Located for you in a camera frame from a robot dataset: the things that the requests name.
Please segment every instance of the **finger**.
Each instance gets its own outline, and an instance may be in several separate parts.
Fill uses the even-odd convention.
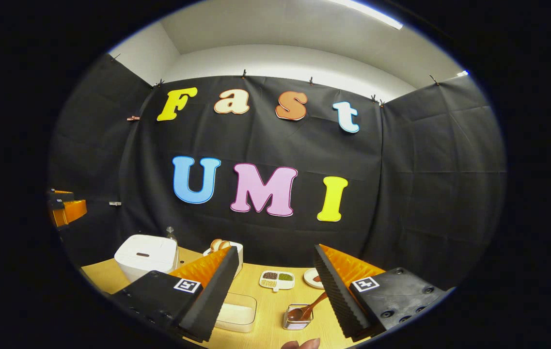
[[[284,343],[281,349],[299,349],[299,342],[291,340],[290,342]]]
[[[320,338],[314,338],[311,340],[308,340],[308,342],[303,343],[299,349],[318,349],[318,346],[320,345]]]

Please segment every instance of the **orange object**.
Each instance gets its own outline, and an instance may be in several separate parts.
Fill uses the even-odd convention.
[[[198,281],[202,284],[202,287],[206,288],[206,285],[211,281],[211,278],[217,271],[217,268],[220,267],[221,261],[224,260],[229,250],[230,247],[226,247],[217,252],[207,254],[207,256],[192,261],[170,272],[170,275],[176,276],[177,278]]]
[[[368,278],[368,276],[375,276],[385,272],[381,268],[377,268],[353,256],[345,254],[344,252],[340,252],[336,249],[321,244],[319,244],[319,246],[322,248],[323,252],[325,252],[325,255],[347,288],[355,280]]]
[[[71,223],[86,214],[85,200],[65,201],[64,208],[52,210],[52,221],[56,227]]]

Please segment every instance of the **wooden spoon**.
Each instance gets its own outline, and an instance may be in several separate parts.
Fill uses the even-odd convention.
[[[327,293],[322,292],[322,294],[315,300],[314,303],[310,305],[306,305],[303,308],[297,308],[293,309],[288,312],[288,321],[307,321],[310,318],[310,315],[312,314],[312,309],[318,304],[320,301],[327,298]]]

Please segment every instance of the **blue letter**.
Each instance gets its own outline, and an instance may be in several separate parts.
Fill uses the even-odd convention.
[[[357,109],[351,108],[349,102],[334,103],[333,108],[338,110],[338,122],[344,131],[350,133],[359,131],[359,125],[353,124],[353,115],[357,116]]]
[[[195,161],[190,157],[175,157],[174,164],[174,194],[179,199],[189,204],[204,204],[213,197],[215,191],[215,170],[221,165],[221,161],[215,158],[204,158],[200,165],[204,167],[204,179],[202,179],[202,190],[199,192],[189,189],[189,167]]]

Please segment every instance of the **white plate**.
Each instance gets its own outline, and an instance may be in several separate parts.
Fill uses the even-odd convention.
[[[316,268],[312,268],[312,269],[308,269],[303,274],[303,279],[308,283],[308,285],[310,285],[312,287],[316,287],[316,288],[319,288],[319,289],[325,289],[323,287],[322,283],[317,283],[316,281],[313,280],[316,276],[318,276],[318,271],[316,271]]]

